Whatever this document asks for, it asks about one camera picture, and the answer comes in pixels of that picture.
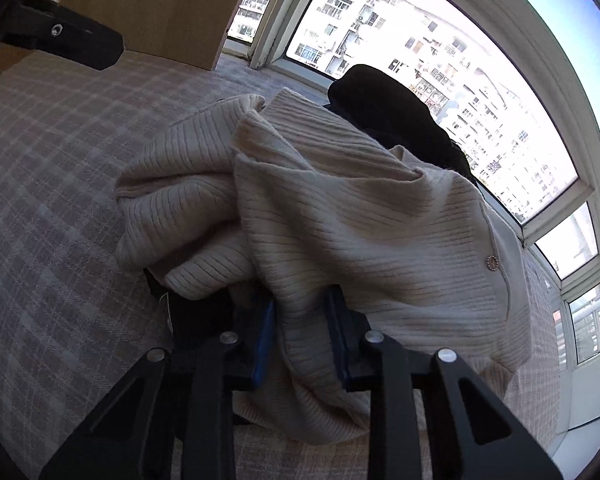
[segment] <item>knit sweater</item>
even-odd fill
[[[324,289],[406,348],[455,349],[500,396],[530,357],[520,244],[466,179],[386,150],[287,89],[169,127],[123,170],[116,257],[199,299],[259,279],[277,303],[265,383],[235,411],[310,444],[368,430],[336,378]]]

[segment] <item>black plastic bracket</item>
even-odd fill
[[[12,0],[0,16],[0,43],[44,50],[103,70],[124,51],[122,36],[51,0]]]
[[[451,349],[406,350],[349,310],[339,286],[324,301],[336,372],[347,391],[371,391],[369,480],[422,478],[413,390],[424,402],[434,480],[561,480],[504,403]]]

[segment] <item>windowsill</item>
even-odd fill
[[[226,40],[224,40],[224,45],[222,46],[222,52],[241,59],[248,59],[250,47],[250,45],[241,43],[240,41],[226,38]]]
[[[306,69],[303,66],[298,65],[298,63],[294,63],[288,59],[277,59],[273,63],[270,63],[267,68],[296,79],[297,81],[300,81],[311,88],[319,90],[324,94],[327,93],[329,86],[331,83],[333,83],[333,81],[328,77]]]

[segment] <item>plaid fabric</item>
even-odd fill
[[[147,349],[167,344],[144,277],[112,256],[123,232],[112,197],[120,170],[192,110],[284,86],[324,102],[224,56],[205,72],[126,53],[96,72],[35,53],[0,76],[0,441],[30,478]],[[552,311],[536,309],[534,358],[514,377],[514,411],[544,445],[557,418]],[[238,477],[364,478],[365,443],[312,448],[240,428]]]

